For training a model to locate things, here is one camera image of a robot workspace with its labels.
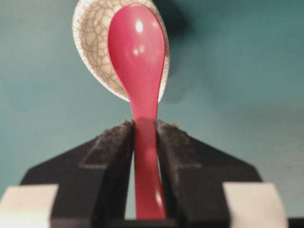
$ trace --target white bowl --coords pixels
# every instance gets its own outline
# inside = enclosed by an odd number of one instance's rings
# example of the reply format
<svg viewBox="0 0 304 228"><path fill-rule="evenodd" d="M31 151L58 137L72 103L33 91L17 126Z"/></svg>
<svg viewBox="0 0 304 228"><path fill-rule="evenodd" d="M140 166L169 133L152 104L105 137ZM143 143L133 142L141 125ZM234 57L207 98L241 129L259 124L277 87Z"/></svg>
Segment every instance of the white bowl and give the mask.
<svg viewBox="0 0 304 228"><path fill-rule="evenodd" d="M134 3L142 4L154 13L165 35L166 56L159 91L160 101L169 73L169 41L162 17L152 0L79 0L72 25L75 45L81 59L94 77L112 93L129 101L128 95L110 63L107 35L114 14L121 7Z"/></svg>

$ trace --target ceramic bowl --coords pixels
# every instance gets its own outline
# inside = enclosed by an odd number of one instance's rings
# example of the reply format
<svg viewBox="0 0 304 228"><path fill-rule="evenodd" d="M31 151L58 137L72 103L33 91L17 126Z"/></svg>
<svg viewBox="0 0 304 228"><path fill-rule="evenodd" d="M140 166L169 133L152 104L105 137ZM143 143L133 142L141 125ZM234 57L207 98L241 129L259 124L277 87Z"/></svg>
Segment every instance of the ceramic bowl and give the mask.
<svg viewBox="0 0 304 228"><path fill-rule="evenodd" d="M73 36L81 59L94 77L118 97L129 101L107 51L107 35L114 14L123 6L142 4L149 8L162 27L166 39L166 56L159 91L161 100L167 83L170 54L166 27L152 0L80 0L73 16Z"/></svg>

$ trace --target spoon handle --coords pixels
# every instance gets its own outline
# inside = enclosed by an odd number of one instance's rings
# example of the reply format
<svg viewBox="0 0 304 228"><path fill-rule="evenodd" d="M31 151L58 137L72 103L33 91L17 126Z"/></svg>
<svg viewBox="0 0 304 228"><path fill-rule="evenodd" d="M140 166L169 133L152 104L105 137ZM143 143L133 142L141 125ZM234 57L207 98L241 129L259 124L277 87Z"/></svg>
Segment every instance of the spoon handle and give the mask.
<svg viewBox="0 0 304 228"><path fill-rule="evenodd" d="M158 171L154 119L135 119L135 192L137 219L165 219Z"/></svg>

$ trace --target plastic spoon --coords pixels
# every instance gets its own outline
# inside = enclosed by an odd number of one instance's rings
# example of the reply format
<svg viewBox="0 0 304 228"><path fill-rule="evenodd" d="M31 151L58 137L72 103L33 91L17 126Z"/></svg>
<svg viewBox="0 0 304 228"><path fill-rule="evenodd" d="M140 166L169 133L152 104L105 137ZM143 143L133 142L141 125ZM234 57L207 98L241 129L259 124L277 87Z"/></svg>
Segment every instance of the plastic spoon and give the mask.
<svg viewBox="0 0 304 228"><path fill-rule="evenodd" d="M108 51L135 120L136 217L165 219L154 128L165 40L153 13L139 4L121 8L110 24Z"/></svg>

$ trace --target teal backdrop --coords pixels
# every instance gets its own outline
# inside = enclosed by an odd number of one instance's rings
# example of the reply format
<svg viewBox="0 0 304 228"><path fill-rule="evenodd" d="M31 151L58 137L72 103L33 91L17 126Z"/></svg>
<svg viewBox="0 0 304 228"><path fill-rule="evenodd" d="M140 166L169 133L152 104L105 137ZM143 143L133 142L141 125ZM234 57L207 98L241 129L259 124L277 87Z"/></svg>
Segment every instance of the teal backdrop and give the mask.
<svg viewBox="0 0 304 228"><path fill-rule="evenodd" d="M76 51L76 3L1 1L0 195L29 167L131 118ZM287 215L304 217L304 1L155 3L171 46L159 118L255 165Z"/></svg>

